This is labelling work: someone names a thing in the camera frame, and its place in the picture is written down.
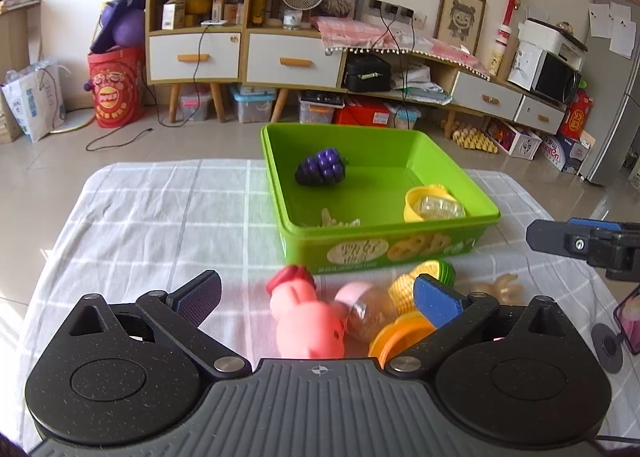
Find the clear capsule pink cap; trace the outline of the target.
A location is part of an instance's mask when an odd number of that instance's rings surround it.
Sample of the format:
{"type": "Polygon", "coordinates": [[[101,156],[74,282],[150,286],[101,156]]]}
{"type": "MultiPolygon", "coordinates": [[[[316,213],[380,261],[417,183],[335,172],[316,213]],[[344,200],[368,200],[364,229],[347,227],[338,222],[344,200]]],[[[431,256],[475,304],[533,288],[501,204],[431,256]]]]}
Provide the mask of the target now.
{"type": "Polygon", "coordinates": [[[334,301],[346,312],[347,333],[362,342],[372,342],[398,316],[388,291],[365,281],[344,285],[334,301]]]}

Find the yellow plastic toy pot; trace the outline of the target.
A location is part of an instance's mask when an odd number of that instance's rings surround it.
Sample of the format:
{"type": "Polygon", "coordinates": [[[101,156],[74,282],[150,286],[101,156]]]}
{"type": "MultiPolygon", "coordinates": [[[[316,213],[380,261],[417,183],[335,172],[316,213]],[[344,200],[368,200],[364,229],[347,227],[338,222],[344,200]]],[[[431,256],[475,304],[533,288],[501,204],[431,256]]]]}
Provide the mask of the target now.
{"type": "Polygon", "coordinates": [[[405,196],[404,220],[408,223],[463,219],[465,209],[445,186],[411,188],[405,196]]]}

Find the pink rubber pig toy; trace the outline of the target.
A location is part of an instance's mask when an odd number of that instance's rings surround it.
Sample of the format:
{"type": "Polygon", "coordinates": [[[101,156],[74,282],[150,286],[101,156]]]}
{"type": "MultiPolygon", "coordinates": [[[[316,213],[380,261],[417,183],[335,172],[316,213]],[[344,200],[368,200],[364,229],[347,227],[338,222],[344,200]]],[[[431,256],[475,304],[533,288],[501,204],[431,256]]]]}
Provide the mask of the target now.
{"type": "Polygon", "coordinates": [[[345,320],[334,304],[318,299],[314,277],[302,265],[287,265],[266,284],[282,359],[341,359],[345,320]]]}

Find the white dried starfish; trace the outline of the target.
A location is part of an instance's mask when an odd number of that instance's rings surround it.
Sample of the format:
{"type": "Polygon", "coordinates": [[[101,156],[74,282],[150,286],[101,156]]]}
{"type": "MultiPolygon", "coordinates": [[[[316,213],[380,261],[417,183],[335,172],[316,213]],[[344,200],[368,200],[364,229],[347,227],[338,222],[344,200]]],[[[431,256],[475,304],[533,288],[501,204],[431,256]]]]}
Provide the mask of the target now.
{"type": "Polygon", "coordinates": [[[302,228],[356,228],[360,226],[361,221],[354,219],[352,221],[338,221],[335,219],[328,208],[322,208],[316,221],[303,222],[302,228]]]}

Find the purple plastic grapes toy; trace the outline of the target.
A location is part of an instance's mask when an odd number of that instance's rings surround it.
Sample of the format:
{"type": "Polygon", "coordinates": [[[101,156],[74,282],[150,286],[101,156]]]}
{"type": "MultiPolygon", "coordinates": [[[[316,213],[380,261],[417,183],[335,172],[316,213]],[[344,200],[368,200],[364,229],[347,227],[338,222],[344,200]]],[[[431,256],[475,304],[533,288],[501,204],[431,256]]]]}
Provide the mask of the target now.
{"type": "Polygon", "coordinates": [[[304,186],[329,186],[346,177],[347,162],[335,148],[307,157],[297,167],[295,181],[304,186]]]}

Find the yellow plastic corn toy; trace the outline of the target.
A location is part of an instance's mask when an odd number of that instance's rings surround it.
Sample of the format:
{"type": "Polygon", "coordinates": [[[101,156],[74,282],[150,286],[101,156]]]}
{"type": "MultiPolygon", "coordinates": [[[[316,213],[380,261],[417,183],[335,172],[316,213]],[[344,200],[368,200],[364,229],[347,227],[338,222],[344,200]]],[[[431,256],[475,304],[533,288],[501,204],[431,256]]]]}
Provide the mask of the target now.
{"type": "Polygon", "coordinates": [[[401,274],[388,288],[388,295],[392,299],[398,315],[416,310],[416,305],[413,301],[413,285],[422,274],[430,275],[448,287],[454,286],[454,281],[456,280],[454,267],[442,260],[424,261],[409,273],[401,274]]]}

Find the beige rubber octopus toy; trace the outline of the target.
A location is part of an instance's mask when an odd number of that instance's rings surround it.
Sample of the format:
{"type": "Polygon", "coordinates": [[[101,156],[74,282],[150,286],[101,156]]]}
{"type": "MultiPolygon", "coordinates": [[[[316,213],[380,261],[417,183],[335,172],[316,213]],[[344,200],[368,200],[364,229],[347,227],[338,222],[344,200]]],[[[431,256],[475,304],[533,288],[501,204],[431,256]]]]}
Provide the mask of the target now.
{"type": "Polygon", "coordinates": [[[475,283],[471,286],[474,292],[485,292],[496,298],[502,305],[522,305],[523,286],[518,284],[518,275],[502,274],[492,283],[475,283]]]}

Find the grey checked tablecloth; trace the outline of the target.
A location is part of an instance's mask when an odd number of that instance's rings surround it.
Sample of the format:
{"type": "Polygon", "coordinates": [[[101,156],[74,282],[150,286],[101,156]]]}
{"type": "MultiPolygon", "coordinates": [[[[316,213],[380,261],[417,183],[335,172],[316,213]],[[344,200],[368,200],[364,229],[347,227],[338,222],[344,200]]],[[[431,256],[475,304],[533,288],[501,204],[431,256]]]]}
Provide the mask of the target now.
{"type": "MultiPolygon", "coordinates": [[[[615,300],[582,262],[536,255],[526,225],[544,209],[506,174],[471,171],[472,191],[497,206],[484,233],[442,233],[420,249],[446,255],[459,281],[514,273],[528,293],[559,301],[581,333],[614,325],[615,300]]],[[[203,269],[222,277],[222,307],[206,331],[252,359],[270,359],[273,322],[259,289],[293,255],[281,237],[267,168],[257,160],[206,159],[116,164],[86,182],[44,268],[27,312],[24,361],[35,364],[80,297],[99,292],[130,302],[150,289],[172,289],[203,269]]],[[[127,456],[485,456],[488,447],[454,430],[405,429],[407,387],[378,380],[372,368],[326,377],[269,363],[269,383],[231,387],[210,399],[187,428],[157,441],[119,448],[127,456]]]]}

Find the silver refrigerator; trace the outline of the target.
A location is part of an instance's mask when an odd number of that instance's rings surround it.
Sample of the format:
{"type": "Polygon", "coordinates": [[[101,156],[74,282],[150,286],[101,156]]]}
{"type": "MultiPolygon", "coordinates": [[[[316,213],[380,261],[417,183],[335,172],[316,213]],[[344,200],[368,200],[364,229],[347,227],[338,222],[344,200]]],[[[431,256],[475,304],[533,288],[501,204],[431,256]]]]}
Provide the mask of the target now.
{"type": "Polygon", "coordinates": [[[606,186],[623,167],[639,130],[639,6],[627,0],[593,0],[582,76],[593,99],[585,132],[593,145],[579,170],[606,186]]]}

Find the green plastic storage box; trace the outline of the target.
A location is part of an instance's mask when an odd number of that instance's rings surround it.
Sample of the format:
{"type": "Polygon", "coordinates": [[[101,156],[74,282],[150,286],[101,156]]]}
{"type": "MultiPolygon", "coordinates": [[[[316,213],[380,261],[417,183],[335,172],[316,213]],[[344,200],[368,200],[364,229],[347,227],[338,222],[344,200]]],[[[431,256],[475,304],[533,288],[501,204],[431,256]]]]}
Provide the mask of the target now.
{"type": "Polygon", "coordinates": [[[314,274],[419,262],[470,251],[500,220],[488,195],[431,138],[418,130],[279,122],[260,131],[268,188],[284,260],[314,274]],[[346,177],[329,186],[295,181],[298,165],[326,148],[346,160],[346,177]],[[408,223],[411,188],[439,184],[459,200],[463,219],[408,223]],[[328,208],[356,228],[302,228],[328,208]]]}

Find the low white drawer unit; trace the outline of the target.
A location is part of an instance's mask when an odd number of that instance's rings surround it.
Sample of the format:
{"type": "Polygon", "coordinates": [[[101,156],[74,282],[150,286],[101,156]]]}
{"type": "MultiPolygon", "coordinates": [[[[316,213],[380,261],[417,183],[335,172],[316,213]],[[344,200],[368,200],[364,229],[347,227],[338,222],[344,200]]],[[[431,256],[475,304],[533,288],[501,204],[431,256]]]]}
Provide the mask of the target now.
{"type": "Polygon", "coordinates": [[[467,73],[457,72],[451,96],[458,107],[550,134],[564,119],[562,110],[533,95],[467,73]]]}

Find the red printed bucket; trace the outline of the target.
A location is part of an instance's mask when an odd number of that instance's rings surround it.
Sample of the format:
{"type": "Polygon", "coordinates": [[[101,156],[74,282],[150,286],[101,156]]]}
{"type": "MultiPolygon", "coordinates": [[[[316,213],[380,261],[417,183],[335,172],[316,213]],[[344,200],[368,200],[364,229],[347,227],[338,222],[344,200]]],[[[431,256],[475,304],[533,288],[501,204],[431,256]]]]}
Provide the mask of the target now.
{"type": "Polygon", "coordinates": [[[101,128],[120,128],[142,116],[144,60],[141,48],[111,48],[88,55],[87,88],[101,128]]]}

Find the black bag on shelf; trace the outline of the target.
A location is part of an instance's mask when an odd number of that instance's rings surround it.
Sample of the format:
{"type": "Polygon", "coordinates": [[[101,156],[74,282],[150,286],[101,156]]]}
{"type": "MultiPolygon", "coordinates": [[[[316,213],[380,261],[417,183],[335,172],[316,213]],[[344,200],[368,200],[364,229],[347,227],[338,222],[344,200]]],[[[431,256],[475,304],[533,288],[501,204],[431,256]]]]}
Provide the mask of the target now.
{"type": "Polygon", "coordinates": [[[344,70],[343,87],[350,92],[388,92],[392,66],[375,54],[350,54],[344,70]]]}

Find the framed cartoon girl picture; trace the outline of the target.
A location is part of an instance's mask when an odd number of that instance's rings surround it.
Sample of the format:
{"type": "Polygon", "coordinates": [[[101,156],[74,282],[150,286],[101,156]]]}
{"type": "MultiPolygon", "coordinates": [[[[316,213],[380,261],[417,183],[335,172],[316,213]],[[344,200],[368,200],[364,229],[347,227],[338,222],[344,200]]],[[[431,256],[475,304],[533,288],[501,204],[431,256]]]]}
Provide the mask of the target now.
{"type": "Polygon", "coordinates": [[[434,37],[453,47],[477,52],[486,0],[439,0],[434,37]]]}

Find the white paper shopping bag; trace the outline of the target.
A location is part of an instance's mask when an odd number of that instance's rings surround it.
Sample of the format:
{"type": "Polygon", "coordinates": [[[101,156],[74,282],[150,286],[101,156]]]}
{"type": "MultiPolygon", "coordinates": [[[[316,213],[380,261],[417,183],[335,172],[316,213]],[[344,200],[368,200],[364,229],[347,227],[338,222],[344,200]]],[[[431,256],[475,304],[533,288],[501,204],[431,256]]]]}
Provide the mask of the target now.
{"type": "Polygon", "coordinates": [[[45,58],[21,70],[9,70],[2,93],[30,142],[37,143],[64,122],[66,107],[60,81],[62,66],[45,58]]]}

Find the wooden cabinet with drawers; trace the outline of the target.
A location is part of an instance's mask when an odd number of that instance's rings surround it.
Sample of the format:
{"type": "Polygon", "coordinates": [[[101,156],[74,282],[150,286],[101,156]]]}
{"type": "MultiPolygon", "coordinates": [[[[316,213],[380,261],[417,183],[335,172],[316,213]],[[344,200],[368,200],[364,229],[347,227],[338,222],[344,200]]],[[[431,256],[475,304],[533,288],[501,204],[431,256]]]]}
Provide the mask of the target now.
{"type": "Polygon", "coordinates": [[[293,89],[340,87],[346,55],[306,26],[283,27],[282,0],[145,0],[146,78],[170,89],[169,119],[187,86],[205,84],[220,120],[229,84],[277,91],[278,120],[293,89]]]}

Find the purple plush toy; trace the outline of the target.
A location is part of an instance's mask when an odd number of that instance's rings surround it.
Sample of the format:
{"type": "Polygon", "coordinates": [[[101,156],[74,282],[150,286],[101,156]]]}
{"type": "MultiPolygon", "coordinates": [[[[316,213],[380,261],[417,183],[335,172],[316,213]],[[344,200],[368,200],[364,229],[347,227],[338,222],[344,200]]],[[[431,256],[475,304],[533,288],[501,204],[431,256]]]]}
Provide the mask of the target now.
{"type": "Polygon", "coordinates": [[[145,0],[107,2],[100,16],[100,31],[90,47],[94,54],[113,48],[142,48],[145,32],[145,0]]]}

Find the pink lace cloth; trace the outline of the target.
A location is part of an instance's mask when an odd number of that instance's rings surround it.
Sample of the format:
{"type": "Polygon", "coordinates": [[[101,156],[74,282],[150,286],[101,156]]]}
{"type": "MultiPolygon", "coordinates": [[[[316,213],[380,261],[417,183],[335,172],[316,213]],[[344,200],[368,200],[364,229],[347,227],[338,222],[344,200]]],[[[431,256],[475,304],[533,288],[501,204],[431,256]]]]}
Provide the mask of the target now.
{"type": "Polygon", "coordinates": [[[487,68],[475,56],[436,38],[425,38],[414,32],[401,32],[385,25],[348,18],[317,16],[311,21],[312,26],[320,32],[326,51],[422,55],[457,65],[485,80],[490,79],[487,68]]]}

